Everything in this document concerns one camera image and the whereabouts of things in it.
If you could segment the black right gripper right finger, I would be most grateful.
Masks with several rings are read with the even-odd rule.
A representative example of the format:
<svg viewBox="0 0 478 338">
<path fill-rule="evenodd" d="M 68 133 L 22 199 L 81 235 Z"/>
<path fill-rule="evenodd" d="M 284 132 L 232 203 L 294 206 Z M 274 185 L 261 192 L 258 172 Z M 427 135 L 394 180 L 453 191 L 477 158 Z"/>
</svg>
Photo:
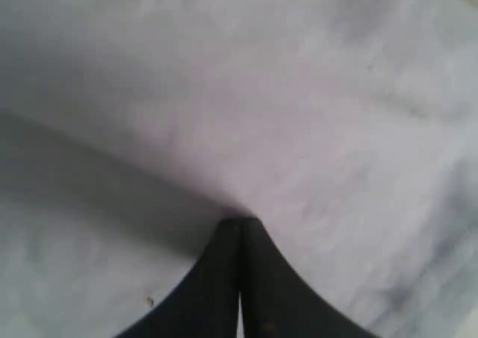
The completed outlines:
<svg viewBox="0 0 478 338">
<path fill-rule="evenodd" d="M 368 338 L 290 266 L 259 219 L 242 224 L 240 299 L 245 337 Z"/>
</svg>

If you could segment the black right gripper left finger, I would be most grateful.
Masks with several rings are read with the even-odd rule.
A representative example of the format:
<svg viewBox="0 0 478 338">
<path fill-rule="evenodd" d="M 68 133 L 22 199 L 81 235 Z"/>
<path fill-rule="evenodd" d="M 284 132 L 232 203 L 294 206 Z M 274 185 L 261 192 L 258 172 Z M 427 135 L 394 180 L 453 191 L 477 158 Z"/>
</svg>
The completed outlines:
<svg viewBox="0 0 478 338">
<path fill-rule="evenodd" d="M 218 223 L 201 257 L 179 285 L 120 337 L 236 337 L 241 223 Z"/>
</svg>

